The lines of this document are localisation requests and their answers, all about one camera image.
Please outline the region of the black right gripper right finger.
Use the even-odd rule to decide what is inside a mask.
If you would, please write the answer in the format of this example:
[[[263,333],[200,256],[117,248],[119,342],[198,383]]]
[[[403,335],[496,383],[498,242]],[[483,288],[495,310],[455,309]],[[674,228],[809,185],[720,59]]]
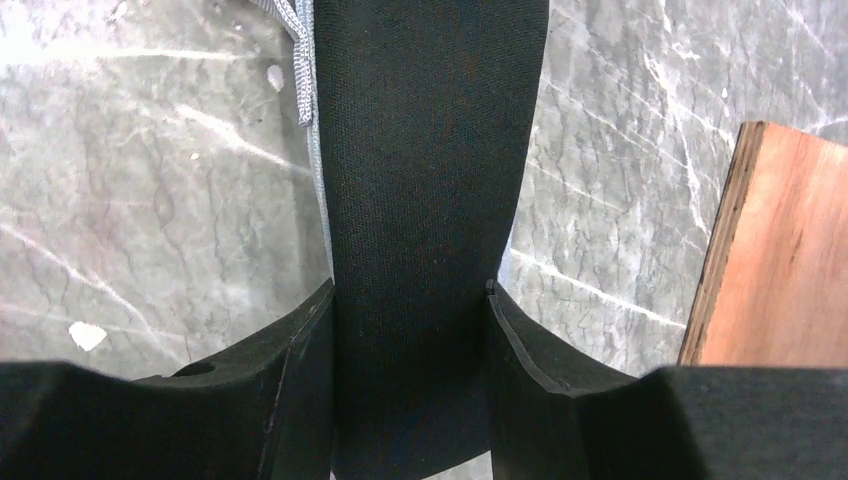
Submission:
[[[635,378],[488,301],[498,479],[843,479],[840,369],[666,366]]]

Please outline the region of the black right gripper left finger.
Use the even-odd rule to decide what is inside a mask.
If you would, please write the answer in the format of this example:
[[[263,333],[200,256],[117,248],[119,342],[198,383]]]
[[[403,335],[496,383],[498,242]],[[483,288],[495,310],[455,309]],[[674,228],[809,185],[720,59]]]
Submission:
[[[5,479],[325,479],[333,286],[169,377],[1,366]]]

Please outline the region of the black umbrella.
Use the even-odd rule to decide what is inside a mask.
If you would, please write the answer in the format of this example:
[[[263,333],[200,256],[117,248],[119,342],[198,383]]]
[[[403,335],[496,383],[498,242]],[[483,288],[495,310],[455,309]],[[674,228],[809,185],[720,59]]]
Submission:
[[[265,1],[294,42],[335,287],[339,479],[489,447],[486,286],[509,242],[545,1]]]

